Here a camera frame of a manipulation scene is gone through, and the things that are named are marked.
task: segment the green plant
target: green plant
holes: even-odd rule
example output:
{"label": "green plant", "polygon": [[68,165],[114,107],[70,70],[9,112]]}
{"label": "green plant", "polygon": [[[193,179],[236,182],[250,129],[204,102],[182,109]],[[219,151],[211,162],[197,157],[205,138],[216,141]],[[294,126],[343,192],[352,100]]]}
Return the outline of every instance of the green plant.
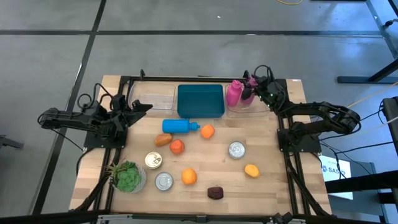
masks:
{"label": "green plant", "polygon": [[108,166],[111,173],[111,181],[122,192],[132,192],[141,182],[138,168],[135,162],[123,162],[118,165]]}

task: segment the blue water bottle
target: blue water bottle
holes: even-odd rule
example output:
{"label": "blue water bottle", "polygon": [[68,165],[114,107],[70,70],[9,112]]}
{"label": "blue water bottle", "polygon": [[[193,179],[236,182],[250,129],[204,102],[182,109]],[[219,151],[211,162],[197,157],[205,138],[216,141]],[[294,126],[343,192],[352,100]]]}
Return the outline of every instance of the blue water bottle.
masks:
{"label": "blue water bottle", "polygon": [[164,133],[189,133],[190,130],[196,131],[200,125],[196,122],[189,123],[187,119],[164,119],[162,129]]}

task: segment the orange fruit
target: orange fruit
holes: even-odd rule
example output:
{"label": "orange fruit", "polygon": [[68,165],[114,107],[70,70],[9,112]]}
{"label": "orange fruit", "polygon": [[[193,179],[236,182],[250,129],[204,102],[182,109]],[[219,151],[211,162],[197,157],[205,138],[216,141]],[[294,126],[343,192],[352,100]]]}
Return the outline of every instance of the orange fruit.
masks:
{"label": "orange fruit", "polygon": [[201,135],[205,139],[209,139],[210,137],[212,137],[215,132],[216,132],[216,130],[214,129],[214,127],[211,124],[204,125],[204,127],[200,130]]}
{"label": "orange fruit", "polygon": [[185,150],[185,145],[184,142],[181,140],[174,140],[171,144],[170,144],[170,150],[174,153],[174,154],[181,154],[184,150]]}
{"label": "orange fruit", "polygon": [[192,168],[188,168],[182,171],[181,179],[184,184],[190,185],[197,182],[198,176]]}

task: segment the floor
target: floor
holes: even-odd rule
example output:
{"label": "floor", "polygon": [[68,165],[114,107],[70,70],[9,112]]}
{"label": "floor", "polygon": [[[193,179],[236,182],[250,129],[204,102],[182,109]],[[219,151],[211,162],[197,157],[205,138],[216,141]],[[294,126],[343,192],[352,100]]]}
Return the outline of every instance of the floor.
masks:
{"label": "floor", "polygon": [[[4,35],[1,30],[91,30],[100,0],[0,1],[0,134],[25,143],[0,150],[0,217],[26,215],[37,190],[55,134],[40,129],[39,114],[64,109],[79,71],[88,35]],[[371,1],[382,23],[395,18],[387,1]],[[286,6],[274,0],[112,0],[99,30],[320,30],[378,31],[364,2],[310,1]],[[398,23],[387,30],[398,47]],[[97,35],[79,93],[92,92],[103,75],[241,77],[262,63],[277,78],[303,80],[307,101],[348,105],[385,85],[337,84],[340,75],[368,76],[393,61],[379,35]],[[398,87],[352,107],[361,116],[377,111]],[[377,116],[361,133],[328,141],[338,149],[391,141]],[[67,136],[83,144],[84,133]],[[68,209],[80,150],[64,142],[44,213]],[[323,154],[332,156],[328,149]],[[351,152],[356,161],[375,163],[378,172],[396,170],[393,145]],[[387,206],[390,222],[398,220]],[[372,215],[333,211],[342,217],[378,221]]]}

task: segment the pink spray bottle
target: pink spray bottle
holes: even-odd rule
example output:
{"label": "pink spray bottle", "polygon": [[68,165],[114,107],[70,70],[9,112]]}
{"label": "pink spray bottle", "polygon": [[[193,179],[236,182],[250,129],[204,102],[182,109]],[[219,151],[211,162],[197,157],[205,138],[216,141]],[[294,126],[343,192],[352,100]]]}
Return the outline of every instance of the pink spray bottle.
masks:
{"label": "pink spray bottle", "polygon": [[228,106],[236,106],[241,97],[242,84],[237,80],[233,80],[226,92],[226,103]]}
{"label": "pink spray bottle", "polygon": [[[249,85],[250,85],[251,87],[257,86],[257,82],[256,82],[256,80],[255,80],[253,77],[250,77],[250,79],[249,79],[248,82],[249,82]],[[250,105],[250,104],[253,102],[254,97],[255,97],[255,95],[254,95],[254,93],[252,93],[252,94],[250,95],[249,98],[247,98],[247,99],[245,99],[245,100],[241,100],[241,102],[242,102],[242,104],[244,104],[244,105]]]}

